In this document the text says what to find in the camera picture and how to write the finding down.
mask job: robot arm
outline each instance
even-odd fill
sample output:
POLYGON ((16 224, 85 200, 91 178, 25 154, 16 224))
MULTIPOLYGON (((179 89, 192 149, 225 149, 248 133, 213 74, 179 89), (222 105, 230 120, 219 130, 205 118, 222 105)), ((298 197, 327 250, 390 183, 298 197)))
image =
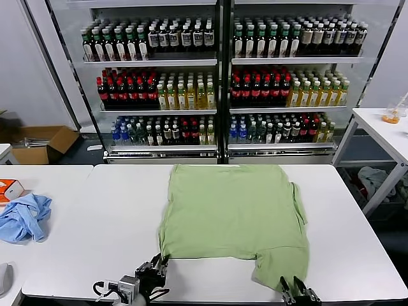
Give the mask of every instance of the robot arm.
POLYGON ((120 302, 115 305, 146 306, 152 300, 165 295, 169 289, 157 289, 166 284, 166 271, 169 256, 162 258, 157 254, 150 262, 146 261, 136 269, 135 276, 125 275, 119 282, 96 282, 93 286, 94 292, 99 295, 99 299, 112 293, 117 293, 120 302), (101 293, 97 287, 108 290, 101 293))

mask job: table leg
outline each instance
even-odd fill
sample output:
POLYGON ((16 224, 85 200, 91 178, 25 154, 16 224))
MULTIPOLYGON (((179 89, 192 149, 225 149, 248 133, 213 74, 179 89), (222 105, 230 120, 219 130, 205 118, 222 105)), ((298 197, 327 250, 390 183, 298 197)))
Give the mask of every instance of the table leg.
POLYGON ((356 119, 355 118, 351 119, 350 124, 349 124, 348 128, 346 129, 346 132, 344 133, 343 139, 340 142, 340 145, 337 148, 336 153, 333 156, 331 164, 334 167, 337 167, 339 165, 340 161, 342 160, 342 156, 344 154, 344 151, 345 151, 346 147, 349 145, 351 137, 353 137, 354 132, 356 131, 357 127, 358 127, 358 123, 356 122, 356 119))
POLYGON ((387 179, 382 183, 380 188, 375 192, 367 205, 363 208, 363 213, 366 217, 370 217, 373 211, 381 204, 381 202, 387 197, 390 191, 395 187, 398 181, 407 172, 407 166, 404 163, 398 163, 387 179))

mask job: white wall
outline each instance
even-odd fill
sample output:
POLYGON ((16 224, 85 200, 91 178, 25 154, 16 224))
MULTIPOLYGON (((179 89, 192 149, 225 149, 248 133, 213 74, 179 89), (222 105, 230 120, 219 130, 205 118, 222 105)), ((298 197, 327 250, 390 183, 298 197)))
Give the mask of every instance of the white wall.
POLYGON ((66 125, 75 129, 18 0, 3 1, 0 20, 12 31, 1 31, 0 109, 6 119, 26 126, 66 125))

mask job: green t-shirt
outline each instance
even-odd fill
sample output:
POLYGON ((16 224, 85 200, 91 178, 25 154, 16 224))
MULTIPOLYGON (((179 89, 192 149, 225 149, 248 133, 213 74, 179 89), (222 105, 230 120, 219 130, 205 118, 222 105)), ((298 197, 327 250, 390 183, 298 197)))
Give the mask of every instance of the green t-shirt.
POLYGON ((159 229, 171 258, 255 259, 255 278, 281 290, 304 280, 309 262, 299 190, 277 165, 176 165, 159 229))

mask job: shelf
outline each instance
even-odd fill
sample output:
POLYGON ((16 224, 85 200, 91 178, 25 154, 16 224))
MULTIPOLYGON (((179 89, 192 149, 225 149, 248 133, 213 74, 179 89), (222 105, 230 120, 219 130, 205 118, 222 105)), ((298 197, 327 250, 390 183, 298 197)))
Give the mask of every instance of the shelf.
POLYGON ((117 116, 215 115, 217 110, 102 110, 117 116))
POLYGON ((232 59, 232 65, 269 64, 357 64, 365 62, 364 57, 272 57, 232 59))
POLYGON ((314 113, 346 110, 346 106, 231 108, 229 113, 314 113))
POLYGON ((216 0, 68 0, 69 8, 128 8, 139 6, 215 5, 216 0))
POLYGON ((350 4, 398 5, 399 0, 235 0, 235 4, 350 4))
POLYGON ((266 150, 327 150, 335 149, 335 144, 330 143, 249 143, 230 144, 229 151, 266 151, 266 150))

